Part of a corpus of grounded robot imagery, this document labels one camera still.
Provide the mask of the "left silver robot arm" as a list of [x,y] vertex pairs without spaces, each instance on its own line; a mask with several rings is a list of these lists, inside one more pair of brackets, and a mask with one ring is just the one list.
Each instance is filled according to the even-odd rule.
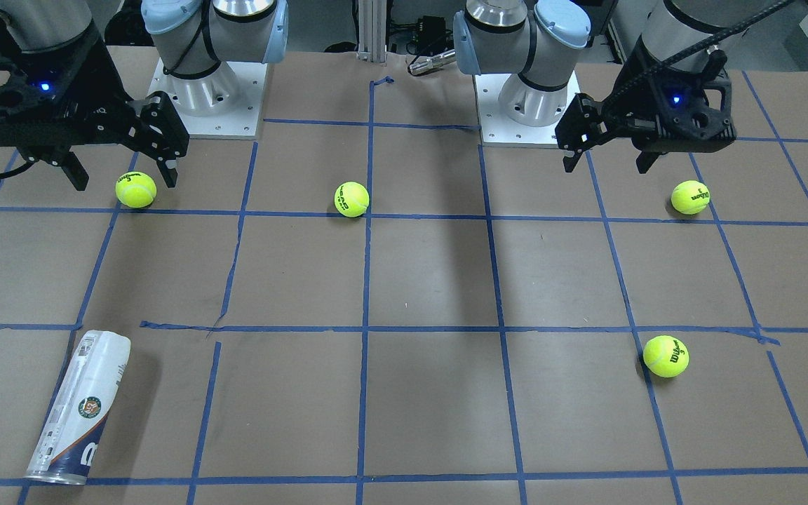
[[592,20],[572,1],[468,1],[453,19],[459,70],[505,74],[504,115],[531,128],[554,126],[572,172],[584,153],[616,138],[638,150],[638,172],[664,154],[713,153],[737,138],[728,52],[741,33],[788,2],[658,1],[602,100],[568,95]]

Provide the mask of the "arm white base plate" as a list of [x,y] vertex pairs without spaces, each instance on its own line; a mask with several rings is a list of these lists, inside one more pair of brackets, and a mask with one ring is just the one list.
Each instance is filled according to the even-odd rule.
[[184,80],[156,64],[149,93],[161,90],[194,140],[256,140],[271,66],[222,62],[214,74]]
[[577,74],[552,92],[532,88],[517,74],[481,74],[473,80],[484,146],[558,148],[556,128],[579,92]]

